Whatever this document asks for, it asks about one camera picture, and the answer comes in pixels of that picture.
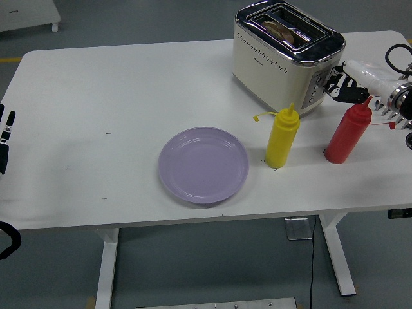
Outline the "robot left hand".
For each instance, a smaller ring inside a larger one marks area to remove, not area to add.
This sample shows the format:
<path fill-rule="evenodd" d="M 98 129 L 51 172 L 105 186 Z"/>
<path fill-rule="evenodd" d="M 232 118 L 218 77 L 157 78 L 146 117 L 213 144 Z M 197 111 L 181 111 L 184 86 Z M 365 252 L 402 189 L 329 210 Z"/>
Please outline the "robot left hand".
<path fill-rule="evenodd" d="M 12 126 L 14 124 L 16 112 L 11 111 L 6 120 L 4 129 L 1 132 L 1 176 L 6 172 L 8 165 L 9 146 L 8 142 L 11 136 Z"/>

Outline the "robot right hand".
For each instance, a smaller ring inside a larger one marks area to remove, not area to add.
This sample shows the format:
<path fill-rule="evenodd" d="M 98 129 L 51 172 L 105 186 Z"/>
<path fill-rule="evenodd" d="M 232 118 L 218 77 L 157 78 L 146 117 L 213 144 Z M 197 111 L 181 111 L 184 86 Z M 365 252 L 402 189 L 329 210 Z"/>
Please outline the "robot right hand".
<path fill-rule="evenodd" d="M 410 82 L 397 79 L 385 68 L 355 60 L 334 67 L 324 85 L 325 92 L 337 102 L 353 104 L 374 96 L 395 105 L 401 94 L 410 89 Z"/>

